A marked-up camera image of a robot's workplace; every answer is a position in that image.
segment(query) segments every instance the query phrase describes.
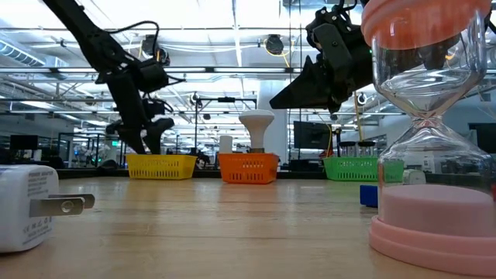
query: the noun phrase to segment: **pink hourglass cap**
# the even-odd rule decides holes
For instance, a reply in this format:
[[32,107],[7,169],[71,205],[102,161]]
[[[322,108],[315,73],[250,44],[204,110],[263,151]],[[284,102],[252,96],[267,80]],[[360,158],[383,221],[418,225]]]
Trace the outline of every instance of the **pink hourglass cap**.
[[475,12],[489,13],[488,0],[370,0],[362,14],[362,32],[372,45],[409,50],[449,39],[465,30]]

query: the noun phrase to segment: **wooden table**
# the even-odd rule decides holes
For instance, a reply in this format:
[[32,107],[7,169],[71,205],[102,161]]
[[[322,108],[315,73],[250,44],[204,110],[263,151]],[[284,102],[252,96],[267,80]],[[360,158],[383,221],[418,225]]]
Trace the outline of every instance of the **wooden table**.
[[385,257],[367,244],[373,208],[358,183],[217,179],[61,181],[93,209],[59,217],[52,236],[0,257],[1,279],[468,278]]

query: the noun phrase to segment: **yellow pole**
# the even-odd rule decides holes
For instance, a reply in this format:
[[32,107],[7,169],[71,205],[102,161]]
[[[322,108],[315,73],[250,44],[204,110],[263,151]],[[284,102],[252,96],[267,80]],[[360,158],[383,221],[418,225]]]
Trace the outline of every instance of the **yellow pole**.
[[360,125],[360,113],[358,113],[358,100],[357,100],[357,92],[353,93],[353,97],[355,98],[355,114],[356,114],[356,124],[358,125],[358,136],[360,137],[360,142],[363,141],[362,134],[362,126]]

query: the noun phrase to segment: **computer monitor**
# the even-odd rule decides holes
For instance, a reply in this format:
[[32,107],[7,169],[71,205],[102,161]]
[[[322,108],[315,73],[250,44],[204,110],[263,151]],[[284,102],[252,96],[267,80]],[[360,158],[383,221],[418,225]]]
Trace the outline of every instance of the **computer monitor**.
[[36,135],[11,135],[10,150],[37,150],[38,136]]
[[294,148],[327,150],[331,131],[326,124],[299,121],[293,124]]

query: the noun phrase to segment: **white power adapter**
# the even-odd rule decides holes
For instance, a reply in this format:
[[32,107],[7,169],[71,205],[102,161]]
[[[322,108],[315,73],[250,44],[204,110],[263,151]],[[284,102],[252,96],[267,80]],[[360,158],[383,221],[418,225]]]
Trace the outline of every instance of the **white power adapter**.
[[57,172],[39,165],[0,166],[0,253],[29,250],[53,229],[52,216],[92,208],[93,195],[59,195]]

